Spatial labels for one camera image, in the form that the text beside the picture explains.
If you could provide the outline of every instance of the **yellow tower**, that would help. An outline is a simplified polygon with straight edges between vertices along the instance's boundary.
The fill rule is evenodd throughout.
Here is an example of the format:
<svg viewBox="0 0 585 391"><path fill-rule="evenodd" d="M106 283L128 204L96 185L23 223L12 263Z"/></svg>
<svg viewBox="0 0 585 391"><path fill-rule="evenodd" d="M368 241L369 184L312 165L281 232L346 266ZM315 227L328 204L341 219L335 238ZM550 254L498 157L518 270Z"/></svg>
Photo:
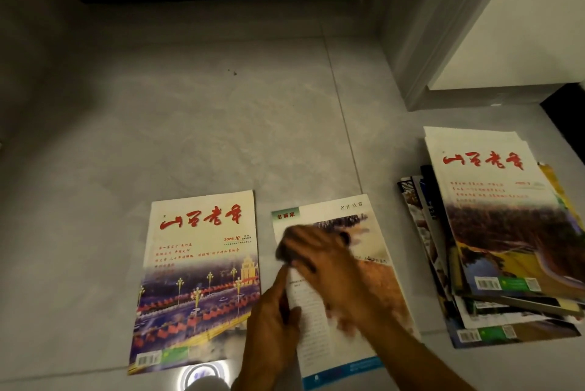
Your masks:
<svg viewBox="0 0 585 391"><path fill-rule="evenodd" d="M242 271L240 274L240 278L242 280L245 280L245 279L252 279L255 276L256 276L256 265L254 264L252 257L250 257L248 255L244 259L244 262L242 262ZM246 280L244 282L244 284L252 284L252 283L253 283L253 280Z"/></svg>

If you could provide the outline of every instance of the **person's right hand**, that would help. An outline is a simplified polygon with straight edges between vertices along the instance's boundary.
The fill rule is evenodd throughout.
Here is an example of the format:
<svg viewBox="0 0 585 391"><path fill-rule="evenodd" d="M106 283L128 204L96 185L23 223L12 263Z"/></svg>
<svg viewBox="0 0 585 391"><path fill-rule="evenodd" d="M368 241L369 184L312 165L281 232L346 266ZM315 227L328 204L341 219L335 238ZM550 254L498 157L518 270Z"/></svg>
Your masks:
<svg viewBox="0 0 585 391"><path fill-rule="evenodd" d="M316 226L292 226L283 241L313 264L316 272L302 261L292 262L335 313L356 325L367 318L378 300L364 284L356 260L339 235Z"/></svg>

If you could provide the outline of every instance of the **hand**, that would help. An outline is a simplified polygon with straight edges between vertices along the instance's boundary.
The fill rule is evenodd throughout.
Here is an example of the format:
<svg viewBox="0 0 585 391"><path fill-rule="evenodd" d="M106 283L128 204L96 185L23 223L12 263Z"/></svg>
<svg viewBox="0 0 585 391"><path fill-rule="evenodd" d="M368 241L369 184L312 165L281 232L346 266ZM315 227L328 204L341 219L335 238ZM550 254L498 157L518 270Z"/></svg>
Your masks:
<svg viewBox="0 0 585 391"><path fill-rule="evenodd" d="M284 324L278 308L287 284L289 269L283 266L274 284L252 308L247 321L242 372L233 390L271 390L282 371L294 360L300 338L301 308L291 310Z"/></svg>
<svg viewBox="0 0 585 391"><path fill-rule="evenodd" d="M315 272L300 260L292 262L344 325L346 321L358 325L367 318L372 307L379 306L378 299L364 284L355 258L339 235L316 226L292 226L283 241L314 266Z"/></svg>

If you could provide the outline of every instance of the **stack of magazines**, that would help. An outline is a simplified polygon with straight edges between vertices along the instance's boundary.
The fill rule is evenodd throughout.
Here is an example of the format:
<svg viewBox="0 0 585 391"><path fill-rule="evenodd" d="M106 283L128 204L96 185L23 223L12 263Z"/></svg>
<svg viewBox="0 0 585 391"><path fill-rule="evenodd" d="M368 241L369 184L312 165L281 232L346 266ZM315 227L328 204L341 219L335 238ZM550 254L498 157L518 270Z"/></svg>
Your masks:
<svg viewBox="0 0 585 391"><path fill-rule="evenodd" d="M583 223L515 132L425 128L432 165L399 188L455 348L580 336Z"/></svg>

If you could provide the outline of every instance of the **person's left hand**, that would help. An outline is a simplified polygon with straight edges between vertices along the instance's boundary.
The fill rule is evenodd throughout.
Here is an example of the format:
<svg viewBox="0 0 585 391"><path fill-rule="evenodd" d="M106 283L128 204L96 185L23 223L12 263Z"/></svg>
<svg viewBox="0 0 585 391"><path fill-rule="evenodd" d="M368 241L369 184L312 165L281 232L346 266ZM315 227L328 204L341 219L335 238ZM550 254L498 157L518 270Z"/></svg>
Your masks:
<svg viewBox="0 0 585 391"><path fill-rule="evenodd" d="M284 265L274 284L252 308L247 321L246 347L242 371L233 390L270 390L282 371L294 360L300 338L301 308L291 310L284 324L278 308L287 284L289 269Z"/></svg>

